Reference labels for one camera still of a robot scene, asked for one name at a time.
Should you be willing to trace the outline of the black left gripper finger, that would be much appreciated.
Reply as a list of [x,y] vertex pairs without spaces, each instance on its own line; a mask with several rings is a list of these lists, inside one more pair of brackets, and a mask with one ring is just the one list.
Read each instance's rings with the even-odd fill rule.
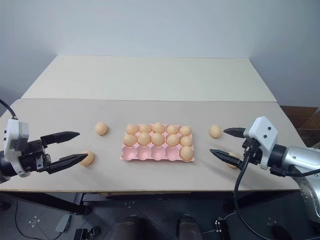
[[46,167],[46,171],[49,174],[54,174],[56,172],[63,171],[65,169],[68,169],[80,163],[87,156],[88,156],[87,153],[81,153],[81,154],[72,154],[72,155],[60,158],[58,161],[48,164]]
[[63,132],[57,132],[57,133],[41,136],[40,140],[42,142],[43,147],[47,148],[48,145],[67,142],[79,135],[80,135],[79,132],[63,131]]

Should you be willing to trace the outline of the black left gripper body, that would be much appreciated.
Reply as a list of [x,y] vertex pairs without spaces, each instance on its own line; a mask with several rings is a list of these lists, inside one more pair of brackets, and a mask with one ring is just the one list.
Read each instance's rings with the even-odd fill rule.
[[25,171],[49,173],[51,157],[45,149],[48,145],[41,139],[28,142],[18,158]]

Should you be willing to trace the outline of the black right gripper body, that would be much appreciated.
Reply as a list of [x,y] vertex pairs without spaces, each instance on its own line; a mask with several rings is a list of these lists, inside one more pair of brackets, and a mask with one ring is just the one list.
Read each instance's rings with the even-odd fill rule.
[[261,144],[255,139],[246,137],[245,141],[242,144],[244,148],[243,161],[240,164],[241,167],[245,165],[245,161],[258,165],[261,163],[262,159],[262,150],[260,149]]

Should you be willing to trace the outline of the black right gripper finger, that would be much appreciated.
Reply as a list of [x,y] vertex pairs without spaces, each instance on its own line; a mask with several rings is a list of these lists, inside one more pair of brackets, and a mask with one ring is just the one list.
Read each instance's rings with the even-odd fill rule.
[[230,127],[224,129],[223,132],[236,138],[245,138],[245,130],[243,127]]
[[218,150],[218,149],[210,149],[209,151],[221,161],[229,165],[232,165],[238,169],[241,169],[244,165],[244,162],[240,160],[240,158],[230,155],[225,151]]

